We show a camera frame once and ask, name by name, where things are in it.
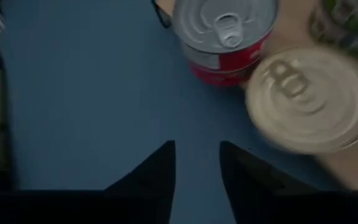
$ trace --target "wooden surface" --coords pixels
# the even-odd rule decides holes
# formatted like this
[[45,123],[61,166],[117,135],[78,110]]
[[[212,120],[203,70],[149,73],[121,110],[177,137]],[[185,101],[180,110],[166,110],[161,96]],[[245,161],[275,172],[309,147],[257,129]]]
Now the wooden surface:
[[[157,2],[167,14],[172,15],[174,0]],[[317,0],[280,1],[280,12],[268,43],[270,53],[294,46],[316,45],[309,37],[306,25],[315,4]],[[347,186],[358,190],[358,143],[349,149],[316,158]]]

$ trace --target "silver can lid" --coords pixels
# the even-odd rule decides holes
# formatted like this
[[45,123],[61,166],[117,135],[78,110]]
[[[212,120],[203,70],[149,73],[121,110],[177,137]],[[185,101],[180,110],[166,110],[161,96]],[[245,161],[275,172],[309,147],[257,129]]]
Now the silver can lid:
[[221,54],[260,40],[271,30],[277,11],[277,0],[177,0],[172,22],[185,44]]
[[254,71],[247,107],[260,132],[284,149],[344,149],[358,141],[358,68],[326,49],[281,52]]

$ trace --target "red can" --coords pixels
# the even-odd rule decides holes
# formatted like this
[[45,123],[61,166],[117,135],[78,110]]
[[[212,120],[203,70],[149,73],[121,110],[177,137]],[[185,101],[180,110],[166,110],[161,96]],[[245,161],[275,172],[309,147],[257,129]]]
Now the red can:
[[[238,85],[247,79],[240,71],[248,71],[262,55],[277,11],[277,0],[176,0],[172,22],[198,77]],[[237,76],[237,81],[219,82],[217,74]]]

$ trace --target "blue table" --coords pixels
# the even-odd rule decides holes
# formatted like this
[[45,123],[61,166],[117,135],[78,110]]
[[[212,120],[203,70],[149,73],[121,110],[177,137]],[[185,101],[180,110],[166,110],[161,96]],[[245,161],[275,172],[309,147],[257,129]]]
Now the blue table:
[[271,149],[244,94],[197,80],[149,1],[4,1],[0,37],[22,189],[104,189],[176,140],[172,223],[234,223],[219,167],[231,141],[332,187],[313,160]]

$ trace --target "pull tab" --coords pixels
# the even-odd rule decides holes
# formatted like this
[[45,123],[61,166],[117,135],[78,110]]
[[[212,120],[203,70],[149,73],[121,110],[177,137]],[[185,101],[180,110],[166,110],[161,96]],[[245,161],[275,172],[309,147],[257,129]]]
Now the pull tab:
[[269,74],[276,81],[278,89],[288,98],[294,98],[306,91],[310,82],[303,72],[282,60],[269,66]]
[[214,29],[224,47],[237,47],[243,40],[241,18],[236,13],[226,13],[217,17]]

